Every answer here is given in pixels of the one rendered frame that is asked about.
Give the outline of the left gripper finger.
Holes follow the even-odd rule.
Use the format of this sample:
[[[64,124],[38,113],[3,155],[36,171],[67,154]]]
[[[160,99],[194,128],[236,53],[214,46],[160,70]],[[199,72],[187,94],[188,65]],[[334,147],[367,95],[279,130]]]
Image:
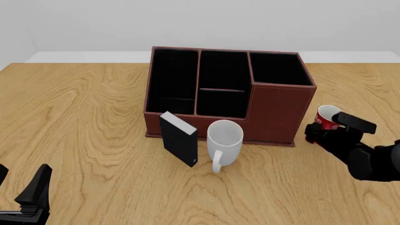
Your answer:
[[[48,164],[42,164],[27,187],[15,198],[24,207],[49,209],[49,184],[53,169]]]
[[[5,180],[8,172],[9,172],[9,169],[6,166],[4,166],[3,164],[0,164],[0,185]]]

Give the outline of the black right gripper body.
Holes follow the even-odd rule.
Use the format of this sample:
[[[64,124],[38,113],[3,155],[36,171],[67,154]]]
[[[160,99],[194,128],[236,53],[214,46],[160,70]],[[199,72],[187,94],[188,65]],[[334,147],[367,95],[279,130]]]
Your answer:
[[[321,147],[336,146],[336,129],[323,129],[322,124],[311,123],[305,128],[306,141]]]

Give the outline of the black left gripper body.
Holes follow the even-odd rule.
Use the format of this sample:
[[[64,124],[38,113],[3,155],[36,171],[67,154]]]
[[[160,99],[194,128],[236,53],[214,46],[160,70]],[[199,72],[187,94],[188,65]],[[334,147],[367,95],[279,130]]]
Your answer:
[[[0,210],[0,225],[46,225],[49,205],[23,206],[20,211]]]

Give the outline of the red mug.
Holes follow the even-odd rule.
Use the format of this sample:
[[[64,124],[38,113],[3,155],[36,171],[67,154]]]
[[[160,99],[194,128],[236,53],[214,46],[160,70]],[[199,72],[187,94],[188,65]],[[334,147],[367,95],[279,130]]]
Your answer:
[[[337,129],[340,125],[332,120],[332,117],[341,112],[341,110],[332,105],[319,106],[314,122],[322,125],[323,129]]]

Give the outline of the red-brown desk caddy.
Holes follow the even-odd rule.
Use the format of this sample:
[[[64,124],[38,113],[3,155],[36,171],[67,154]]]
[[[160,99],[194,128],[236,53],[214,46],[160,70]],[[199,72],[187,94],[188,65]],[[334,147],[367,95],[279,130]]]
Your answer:
[[[146,136],[162,136],[170,112],[206,139],[220,119],[238,123],[245,143],[293,146],[317,86],[297,52],[155,46],[144,119]]]

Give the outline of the white mug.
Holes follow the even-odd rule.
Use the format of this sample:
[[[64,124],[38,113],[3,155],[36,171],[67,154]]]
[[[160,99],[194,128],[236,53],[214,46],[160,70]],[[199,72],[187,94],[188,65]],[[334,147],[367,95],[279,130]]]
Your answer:
[[[223,166],[232,164],[242,148],[242,127],[227,119],[214,121],[207,129],[207,151],[212,159],[212,171],[220,172]]]

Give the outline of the black book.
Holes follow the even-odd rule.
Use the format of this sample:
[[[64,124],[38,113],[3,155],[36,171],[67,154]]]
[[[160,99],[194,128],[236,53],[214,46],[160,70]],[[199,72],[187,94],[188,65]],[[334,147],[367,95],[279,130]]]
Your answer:
[[[198,162],[198,130],[168,111],[159,122],[164,148],[192,168]]]

